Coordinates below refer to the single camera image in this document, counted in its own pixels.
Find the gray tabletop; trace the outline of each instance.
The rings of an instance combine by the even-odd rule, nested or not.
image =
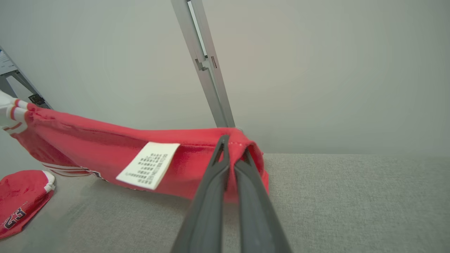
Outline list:
[[[450,158],[265,154],[270,199],[294,252],[449,252]],[[189,201],[56,178],[53,198],[2,252],[169,252]],[[239,252],[237,206],[224,252]]]

